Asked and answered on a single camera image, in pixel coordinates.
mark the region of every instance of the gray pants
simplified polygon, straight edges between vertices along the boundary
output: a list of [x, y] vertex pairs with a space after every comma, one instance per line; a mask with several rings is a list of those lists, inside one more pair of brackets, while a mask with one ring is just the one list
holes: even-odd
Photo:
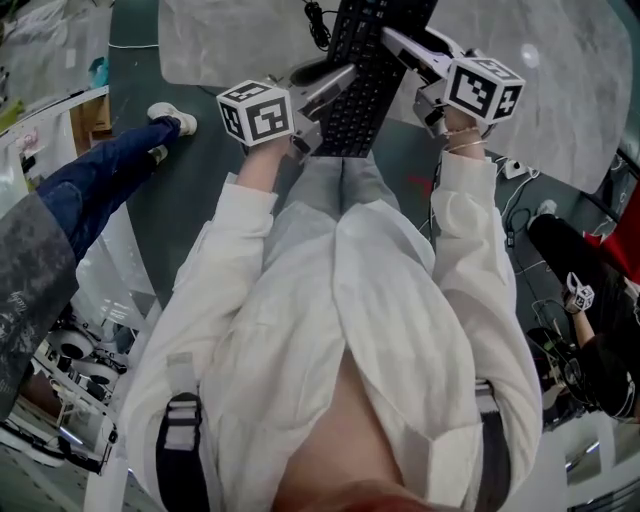
[[284, 208], [299, 201], [335, 220], [354, 205], [382, 199], [400, 211], [398, 200], [387, 187], [373, 159], [310, 158], [291, 188]]

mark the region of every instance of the sleeve cuff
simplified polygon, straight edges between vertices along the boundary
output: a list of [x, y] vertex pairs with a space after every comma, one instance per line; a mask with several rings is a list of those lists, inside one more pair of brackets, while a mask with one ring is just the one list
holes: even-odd
[[277, 194], [225, 183], [218, 200], [213, 226], [225, 228], [251, 224], [271, 214]]
[[496, 191], [496, 164], [442, 153], [442, 173], [440, 188], [454, 192], [464, 192], [484, 201], [494, 202]]

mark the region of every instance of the black strap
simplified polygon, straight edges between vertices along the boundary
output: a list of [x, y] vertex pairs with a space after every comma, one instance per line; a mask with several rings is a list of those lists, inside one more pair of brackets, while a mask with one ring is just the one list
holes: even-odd
[[[176, 418], [179, 412], [193, 414], [189, 414], [192, 417], [188, 419]], [[156, 442], [156, 471], [160, 497], [169, 512], [210, 510], [207, 484], [198, 452], [201, 423], [202, 403], [197, 395], [181, 393], [174, 396], [167, 405]], [[172, 443], [171, 435], [167, 442], [167, 433], [171, 427], [190, 427], [192, 442], [183, 445]]]
[[482, 420], [483, 457], [475, 512], [496, 512], [507, 501], [511, 488], [511, 457], [490, 384], [476, 386], [476, 400]]

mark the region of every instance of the white sleeve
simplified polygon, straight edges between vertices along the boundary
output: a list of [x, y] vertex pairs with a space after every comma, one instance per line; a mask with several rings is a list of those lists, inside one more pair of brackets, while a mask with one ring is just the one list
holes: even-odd
[[513, 492], [530, 472], [542, 432], [540, 385], [516, 318], [515, 277], [495, 208], [496, 165], [444, 153], [433, 208], [434, 280], [473, 351], [476, 376], [494, 387], [511, 454]]
[[138, 478], [145, 474], [146, 425], [171, 398], [167, 356], [190, 352], [196, 380], [201, 380], [260, 277], [263, 242], [273, 225], [276, 199], [275, 194], [226, 184], [213, 220], [205, 224], [178, 271], [173, 296], [135, 369], [120, 415], [129, 464]]

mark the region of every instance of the blue jeans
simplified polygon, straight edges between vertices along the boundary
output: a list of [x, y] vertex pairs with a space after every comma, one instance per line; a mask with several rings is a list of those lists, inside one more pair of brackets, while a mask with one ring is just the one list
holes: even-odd
[[49, 176], [37, 189], [80, 262], [109, 217], [153, 174], [152, 148], [180, 135], [180, 121], [159, 117], [103, 142]]

